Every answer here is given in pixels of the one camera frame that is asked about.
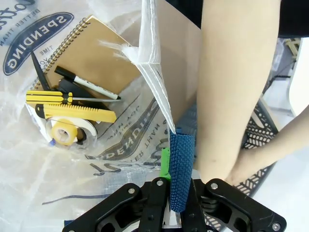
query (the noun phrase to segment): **white table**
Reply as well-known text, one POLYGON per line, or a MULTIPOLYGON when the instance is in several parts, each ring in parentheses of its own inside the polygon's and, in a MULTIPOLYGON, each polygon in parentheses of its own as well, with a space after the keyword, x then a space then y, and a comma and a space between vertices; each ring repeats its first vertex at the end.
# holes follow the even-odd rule
POLYGON ((288 99, 295 116, 309 105, 309 38, 301 39, 288 89, 288 99))

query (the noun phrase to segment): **plastic bag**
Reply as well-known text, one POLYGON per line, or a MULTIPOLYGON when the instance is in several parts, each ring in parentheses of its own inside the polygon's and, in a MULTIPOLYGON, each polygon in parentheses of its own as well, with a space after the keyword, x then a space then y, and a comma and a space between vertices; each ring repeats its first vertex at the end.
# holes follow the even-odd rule
POLYGON ((168 125, 175 130, 160 68, 156 1, 1 0, 1 5, 1 231, 58 232, 63 220, 77 218, 123 184, 141 186, 146 174, 158 168, 161 148, 168 146, 168 125), (72 17, 65 18, 65 12, 72 17), (36 47, 43 67, 90 14, 134 46, 120 47, 118 55, 131 60, 142 76, 122 92, 121 107, 111 106, 117 123, 99 125, 94 149, 50 147, 24 107, 36 79, 29 53, 23 52, 31 41, 15 38, 27 39, 33 27, 44 34, 36 47), (36 25, 43 17, 49 24, 36 25))

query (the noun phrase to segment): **spiral notebook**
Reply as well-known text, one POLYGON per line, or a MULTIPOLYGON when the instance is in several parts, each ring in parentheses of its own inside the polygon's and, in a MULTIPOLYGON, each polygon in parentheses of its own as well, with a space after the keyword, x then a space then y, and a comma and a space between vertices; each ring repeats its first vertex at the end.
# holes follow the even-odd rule
MULTIPOLYGON (((117 50, 102 46, 99 41, 129 45, 93 15, 84 18, 67 35, 45 66, 45 75, 50 86, 57 86, 63 78, 54 72, 57 65, 116 94, 140 76, 134 64, 116 56, 115 54, 119 53, 117 50)), ((40 83, 35 88, 42 90, 40 83)), ((105 97, 93 90, 87 90, 98 98, 105 97)))

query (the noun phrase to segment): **bolt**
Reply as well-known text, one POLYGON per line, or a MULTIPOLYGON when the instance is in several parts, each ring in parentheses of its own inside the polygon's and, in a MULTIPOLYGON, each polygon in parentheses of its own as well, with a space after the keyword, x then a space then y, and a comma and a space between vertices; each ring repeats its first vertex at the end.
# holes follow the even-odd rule
POLYGON ((130 193, 130 194, 133 194, 134 192, 135 192, 135 189, 133 189, 133 188, 132 188, 132 189, 130 188, 130 189, 128 190, 128 193, 130 193))
POLYGON ((156 184, 159 185, 159 186, 161 186, 161 185, 163 185, 163 181, 162 181, 162 180, 158 180, 158 181, 156 182, 156 184))
POLYGON ((211 189, 217 189, 217 188, 218 188, 218 185, 216 183, 211 184, 211 189))
POLYGON ((274 224, 272 224, 272 229, 273 229, 274 231, 279 231, 280 228, 281 228, 281 226, 280 226, 279 223, 274 223, 274 224))

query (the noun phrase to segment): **green tab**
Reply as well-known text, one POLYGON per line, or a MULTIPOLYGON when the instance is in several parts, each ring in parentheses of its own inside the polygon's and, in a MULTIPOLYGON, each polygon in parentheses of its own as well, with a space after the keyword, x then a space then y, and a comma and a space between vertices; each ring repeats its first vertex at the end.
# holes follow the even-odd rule
POLYGON ((163 148, 161 151, 161 170, 160 177, 164 177, 167 180, 170 180, 169 174, 169 148, 163 148))

